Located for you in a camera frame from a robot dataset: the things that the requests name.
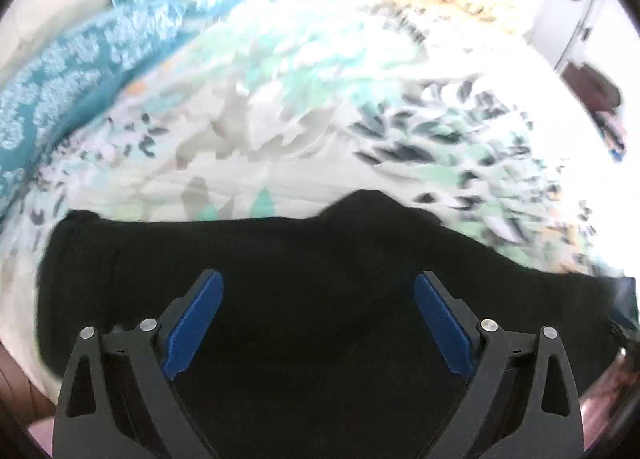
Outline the pink dotted pajama leg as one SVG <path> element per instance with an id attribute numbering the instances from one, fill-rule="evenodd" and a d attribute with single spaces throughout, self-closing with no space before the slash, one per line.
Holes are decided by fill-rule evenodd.
<path id="1" fill-rule="evenodd" d="M 622 410 L 625 398 L 639 379 L 634 360 L 620 349 L 613 363 L 580 397 L 584 450 L 593 450 L 605 432 L 614 424 L 614 417 Z"/>

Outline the dark brown cabinet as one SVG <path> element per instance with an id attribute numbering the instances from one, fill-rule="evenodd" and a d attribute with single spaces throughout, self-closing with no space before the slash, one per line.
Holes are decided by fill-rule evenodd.
<path id="1" fill-rule="evenodd" d="M 620 89 L 593 66 L 568 63 L 562 79 L 590 112 L 612 112 L 622 104 Z"/>

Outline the clothes pile in basket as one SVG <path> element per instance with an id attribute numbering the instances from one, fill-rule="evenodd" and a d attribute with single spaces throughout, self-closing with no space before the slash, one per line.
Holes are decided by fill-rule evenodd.
<path id="1" fill-rule="evenodd" d="M 626 131 L 620 122 L 620 117 L 613 110 L 599 110 L 594 114 L 602 138 L 608 146 L 613 159 L 620 162 L 626 155 Z"/>

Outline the floral bed sheet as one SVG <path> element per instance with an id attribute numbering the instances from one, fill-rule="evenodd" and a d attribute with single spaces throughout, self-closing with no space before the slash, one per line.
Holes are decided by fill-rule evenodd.
<path id="1" fill-rule="evenodd" d="M 244 0 L 68 133 L 1 209 L 1 340 L 49 397 L 37 271 L 70 210 L 306 218 L 381 190 L 518 264 L 618 276 L 584 107 L 517 37 L 372 0 Z"/>

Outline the black pants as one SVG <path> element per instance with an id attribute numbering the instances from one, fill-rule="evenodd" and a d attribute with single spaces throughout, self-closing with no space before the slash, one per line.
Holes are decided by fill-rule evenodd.
<path id="1" fill-rule="evenodd" d="M 360 190 L 306 220 L 116 222 L 75 211 L 38 277 L 37 342 L 62 375 L 82 328 L 162 314 L 203 271 L 224 300 L 176 389 L 225 458 L 413 458 L 462 394 L 413 284 L 432 271 L 512 331 L 559 331 L 579 391 L 638 317 L 630 278 L 524 267 L 422 209 Z"/>

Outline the white door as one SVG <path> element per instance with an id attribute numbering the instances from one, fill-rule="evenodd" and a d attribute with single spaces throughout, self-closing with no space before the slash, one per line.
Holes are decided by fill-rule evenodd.
<path id="1" fill-rule="evenodd" d="M 556 70 L 587 62 L 611 71 L 639 49 L 620 0 L 544 0 L 528 42 Z"/>

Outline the blue floral pillow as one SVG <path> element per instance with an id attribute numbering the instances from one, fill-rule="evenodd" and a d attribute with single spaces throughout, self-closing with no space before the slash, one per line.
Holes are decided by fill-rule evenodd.
<path id="1" fill-rule="evenodd" d="M 62 138 L 241 1 L 111 0 L 24 63 L 1 88 L 2 207 Z"/>

